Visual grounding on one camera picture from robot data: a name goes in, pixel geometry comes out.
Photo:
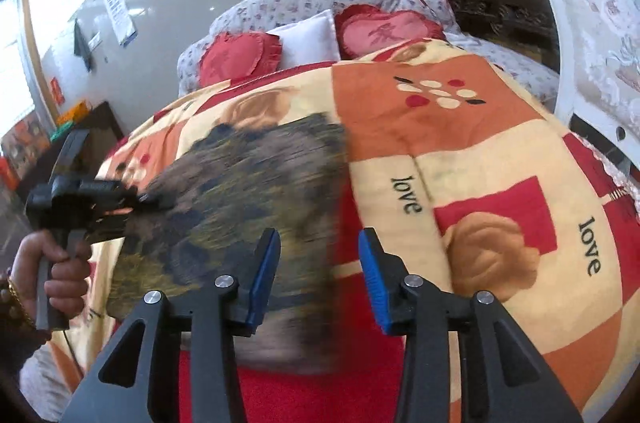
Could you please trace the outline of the person's left hand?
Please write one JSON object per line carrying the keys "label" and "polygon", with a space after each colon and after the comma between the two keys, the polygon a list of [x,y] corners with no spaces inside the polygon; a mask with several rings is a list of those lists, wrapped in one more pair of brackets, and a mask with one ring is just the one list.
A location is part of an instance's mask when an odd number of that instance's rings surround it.
{"label": "person's left hand", "polygon": [[[66,250],[58,246],[49,231],[41,230],[27,235],[18,247],[10,278],[29,317],[36,317],[38,292],[46,293],[50,305],[64,313],[67,319],[80,315],[85,307],[84,296],[88,292],[91,255],[91,245],[85,240],[76,244],[75,256],[70,257]],[[52,264],[51,276],[42,287],[37,284],[40,261]]]}

